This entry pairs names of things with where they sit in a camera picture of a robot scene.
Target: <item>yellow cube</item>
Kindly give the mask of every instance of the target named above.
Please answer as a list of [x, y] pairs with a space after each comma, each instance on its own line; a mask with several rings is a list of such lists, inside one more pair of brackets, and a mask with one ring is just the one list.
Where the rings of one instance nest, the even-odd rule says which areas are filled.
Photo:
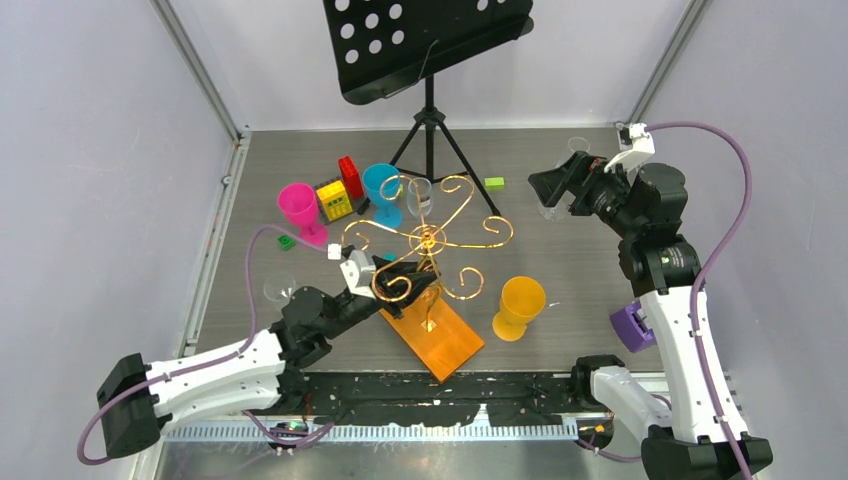
[[318, 194], [318, 200], [321, 201], [321, 207], [327, 215], [327, 220], [332, 222], [353, 212], [347, 190], [345, 190], [344, 183], [341, 180], [325, 185], [316, 190], [315, 193]]

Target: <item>wooden table surface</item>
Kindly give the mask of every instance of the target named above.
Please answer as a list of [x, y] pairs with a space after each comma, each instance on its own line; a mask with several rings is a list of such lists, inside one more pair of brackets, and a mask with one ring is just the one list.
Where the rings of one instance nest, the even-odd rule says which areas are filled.
[[[612, 157], [618, 152], [612, 129], [514, 129], [452, 131], [481, 178], [504, 177], [506, 188], [492, 198], [515, 228], [505, 247], [492, 250], [446, 249], [437, 257], [446, 284], [458, 292], [457, 274], [471, 265], [485, 275], [483, 292], [468, 301], [449, 300], [452, 307], [486, 342], [462, 370], [566, 370], [577, 357], [610, 353], [634, 371], [662, 369], [656, 348], [631, 354], [613, 331], [609, 314], [632, 300], [627, 280], [618, 266], [618, 237], [597, 217], [566, 217], [552, 223], [538, 213], [538, 200], [527, 183], [530, 173], [553, 168], [570, 156], [572, 137], [583, 137], [590, 152]], [[406, 132], [259, 132], [253, 135], [238, 193], [203, 321], [198, 351], [243, 339], [250, 323], [244, 284], [244, 254], [256, 227], [264, 223], [288, 226], [276, 198], [292, 182], [316, 184], [338, 175], [337, 159], [350, 155], [360, 173], [373, 163], [391, 159]], [[399, 166], [424, 170], [423, 132], [410, 144]], [[436, 133], [436, 174], [461, 171], [447, 141]], [[458, 194], [434, 188], [431, 218], [446, 219], [461, 201]], [[403, 199], [402, 228], [415, 225]], [[453, 242], [484, 243], [493, 236], [482, 229], [489, 215], [486, 203], [475, 198], [447, 228]], [[373, 207], [366, 217], [373, 215]], [[329, 225], [330, 240], [338, 242], [343, 228], [358, 217]], [[360, 230], [369, 235], [374, 254], [408, 251], [405, 239]], [[299, 285], [311, 285], [336, 295], [344, 288], [338, 262], [295, 246], [283, 252], [276, 236], [266, 234], [253, 258], [254, 296], [261, 328], [279, 319], [265, 299], [262, 286], [277, 272], [293, 274]], [[500, 291], [514, 276], [537, 279], [545, 288], [548, 306], [532, 322], [522, 339], [507, 343], [492, 331]], [[310, 370], [421, 370], [422, 364], [379, 315], [331, 341], [333, 351]]]

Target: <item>red block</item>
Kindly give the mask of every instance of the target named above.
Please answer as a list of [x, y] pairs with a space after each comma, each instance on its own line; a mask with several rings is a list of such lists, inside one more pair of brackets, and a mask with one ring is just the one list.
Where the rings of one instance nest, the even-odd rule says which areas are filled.
[[350, 157], [342, 157], [339, 159], [339, 170], [342, 172], [342, 182], [345, 184], [348, 195], [351, 200], [356, 200], [364, 195], [362, 191], [362, 181], [359, 179], [359, 171], [353, 160]]

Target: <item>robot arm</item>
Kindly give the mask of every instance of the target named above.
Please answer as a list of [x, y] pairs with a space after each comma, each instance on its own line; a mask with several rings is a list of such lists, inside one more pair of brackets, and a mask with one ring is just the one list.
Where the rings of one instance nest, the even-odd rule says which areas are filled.
[[435, 273], [417, 271], [417, 262], [399, 262], [377, 278], [378, 287], [399, 295], [403, 287], [389, 282], [404, 275], [412, 282], [410, 294], [397, 303], [379, 300], [371, 290], [378, 267], [390, 262], [369, 258], [347, 247], [340, 265], [347, 287], [331, 297], [315, 287], [302, 287], [282, 309], [282, 319], [253, 337], [250, 347], [231, 360], [171, 378], [177, 370], [199, 366], [238, 352], [243, 341], [191, 357], [145, 364], [141, 354], [127, 356], [115, 365], [97, 392], [102, 407], [139, 383], [165, 375], [168, 380], [150, 385], [125, 398], [102, 418], [106, 454], [120, 458], [155, 444], [161, 435], [180, 426], [215, 415], [242, 410], [300, 405], [306, 385], [300, 371], [332, 349], [327, 339], [341, 335], [386, 309], [395, 318], [427, 289]]
[[[688, 194], [683, 174], [668, 165], [644, 164], [654, 153], [644, 125], [623, 132], [632, 149], [612, 161], [575, 152], [563, 165], [528, 178], [539, 201], [555, 206], [565, 192], [574, 195], [569, 211], [597, 215], [621, 238], [619, 265], [646, 313], [666, 370], [674, 401], [670, 412], [633, 381], [615, 357], [578, 360], [572, 371], [577, 394], [603, 404], [641, 442], [642, 462], [651, 479], [733, 478], [739, 472], [719, 420], [726, 421], [755, 472], [771, 463], [768, 441], [747, 435], [715, 350], [707, 317], [706, 293], [698, 292], [699, 331], [689, 316], [692, 285], [701, 270], [698, 255], [678, 233]], [[632, 184], [628, 173], [636, 170]], [[715, 416], [694, 337], [704, 344], [703, 361], [712, 372], [724, 416]]]

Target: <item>white wall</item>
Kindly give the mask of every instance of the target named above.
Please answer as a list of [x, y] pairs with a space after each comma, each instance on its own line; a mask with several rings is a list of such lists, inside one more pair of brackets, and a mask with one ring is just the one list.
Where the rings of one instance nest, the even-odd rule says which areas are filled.
[[[688, 3], [536, 0], [533, 32], [437, 75], [437, 105], [455, 127], [626, 119]], [[367, 106], [342, 99], [319, 0], [174, 7], [228, 109], [252, 130], [409, 127], [423, 106], [423, 82]]]
[[229, 138], [149, 2], [0, 2], [0, 45], [0, 477], [126, 478], [76, 440], [174, 354]]
[[[734, 135], [751, 157], [746, 223], [707, 286], [713, 333], [769, 478], [845, 478], [848, 444], [848, 3], [713, 2], [648, 112]], [[656, 134], [687, 175], [683, 233], [706, 257], [742, 193], [732, 151], [706, 133]]]

